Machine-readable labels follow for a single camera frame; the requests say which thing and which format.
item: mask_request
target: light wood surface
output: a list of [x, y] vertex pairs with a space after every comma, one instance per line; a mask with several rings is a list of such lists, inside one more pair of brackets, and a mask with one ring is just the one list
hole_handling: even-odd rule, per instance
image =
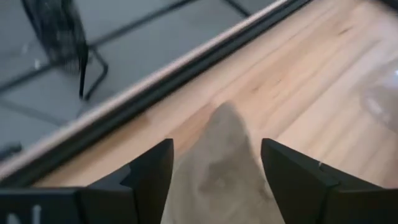
[[397, 135], [360, 103], [398, 56], [398, 18], [363, 0], [314, 0], [36, 186], [88, 185], [164, 138], [179, 156], [232, 102], [259, 155], [272, 138], [383, 187], [398, 187]]

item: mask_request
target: wood grain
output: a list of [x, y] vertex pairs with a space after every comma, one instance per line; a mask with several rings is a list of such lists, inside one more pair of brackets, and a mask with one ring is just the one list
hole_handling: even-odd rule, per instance
[[398, 56], [398, 19], [374, 1], [314, 0], [36, 186], [88, 185], [164, 138], [177, 155], [230, 101], [259, 155], [273, 138], [383, 187], [398, 187], [397, 136], [361, 104]]

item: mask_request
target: black chair leg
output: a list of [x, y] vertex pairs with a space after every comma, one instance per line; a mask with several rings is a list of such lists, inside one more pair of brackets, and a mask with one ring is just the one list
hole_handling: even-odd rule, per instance
[[84, 94], [85, 89], [85, 79], [86, 79], [86, 67], [83, 66], [81, 68], [80, 73], [80, 89], [79, 89], [79, 97], [82, 100], [89, 100], [93, 92], [97, 89], [98, 85], [105, 79], [108, 74], [108, 64], [105, 62], [104, 58], [97, 52], [96, 49], [91, 49], [93, 56], [98, 60], [101, 64], [103, 71], [101, 75], [95, 80], [95, 82], [90, 86], [90, 89]]

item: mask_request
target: gray tile floor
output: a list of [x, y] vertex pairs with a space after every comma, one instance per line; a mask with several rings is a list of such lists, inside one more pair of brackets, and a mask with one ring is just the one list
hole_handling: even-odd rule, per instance
[[[176, 1], [76, 0], [89, 41]], [[255, 12], [272, 0], [235, 1]], [[56, 69], [2, 94], [0, 148], [9, 142], [36, 142], [243, 19], [223, 0], [199, 0], [102, 45], [98, 50], [109, 63], [109, 75], [89, 102], [78, 98], [78, 76]], [[20, 2], [0, 1], [0, 82], [32, 68], [35, 61], [47, 59]], [[98, 63], [88, 66], [88, 84], [99, 72]]]

